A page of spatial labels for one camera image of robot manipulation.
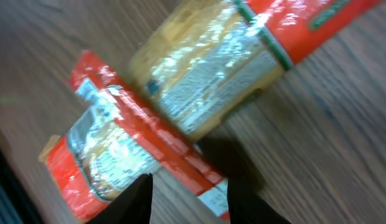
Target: green label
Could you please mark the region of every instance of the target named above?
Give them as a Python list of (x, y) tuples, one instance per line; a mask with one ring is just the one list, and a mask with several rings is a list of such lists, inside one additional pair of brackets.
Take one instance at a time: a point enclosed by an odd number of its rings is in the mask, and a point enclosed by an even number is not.
[(335, 16), (350, 1), (351, 0), (336, 0), (330, 6), (323, 9), (318, 15), (309, 21), (311, 31), (315, 31), (323, 26), (323, 24)]

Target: dark object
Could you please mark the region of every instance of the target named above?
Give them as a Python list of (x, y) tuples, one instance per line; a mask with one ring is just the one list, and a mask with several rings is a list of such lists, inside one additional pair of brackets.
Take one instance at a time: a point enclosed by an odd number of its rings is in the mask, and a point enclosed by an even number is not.
[(0, 150), (0, 223), (44, 223)]
[[(151, 214), (153, 177), (142, 175), (89, 224), (148, 224)], [(264, 200), (239, 181), (229, 180), (228, 205), (231, 224), (289, 224)]]

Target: shiny plastic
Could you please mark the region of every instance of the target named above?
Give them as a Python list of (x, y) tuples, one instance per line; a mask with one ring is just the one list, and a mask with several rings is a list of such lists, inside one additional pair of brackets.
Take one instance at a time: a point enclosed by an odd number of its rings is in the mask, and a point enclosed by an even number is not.
[(94, 53), (83, 53), (72, 85), (91, 106), (43, 161), (77, 218), (99, 214), (158, 162), (197, 196), (224, 180)]
[(196, 141), (379, 0), (186, 0), (126, 79)]

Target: wooden table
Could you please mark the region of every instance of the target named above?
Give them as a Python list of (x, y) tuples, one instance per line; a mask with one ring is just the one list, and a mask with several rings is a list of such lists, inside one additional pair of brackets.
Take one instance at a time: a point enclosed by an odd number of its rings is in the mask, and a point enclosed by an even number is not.
[[(82, 49), (120, 72), (180, 0), (0, 1), (0, 145), (48, 223), (73, 222), (37, 156), (85, 105)], [(293, 223), (386, 223), (386, 2), (326, 42), (209, 139), (240, 142)], [(165, 170), (153, 223), (219, 222)]]

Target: transparent plastic wrap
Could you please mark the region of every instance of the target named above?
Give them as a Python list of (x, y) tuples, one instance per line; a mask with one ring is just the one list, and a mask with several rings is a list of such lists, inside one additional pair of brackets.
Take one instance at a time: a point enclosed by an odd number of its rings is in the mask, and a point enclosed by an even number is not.
[(378, 0), (186, 0), (125, 79), (192, 141)]
[[(98, 215), (141, 174), (161, 164), (220, 217), (226, 217), (221, 173), (140, 100), (116, 72), (85, 51), (72, 73), (77, 95), (91, 106), (66, 135), (40, 155), (73, 214)], [(214, 197), (223, 198), (216, 206)]]

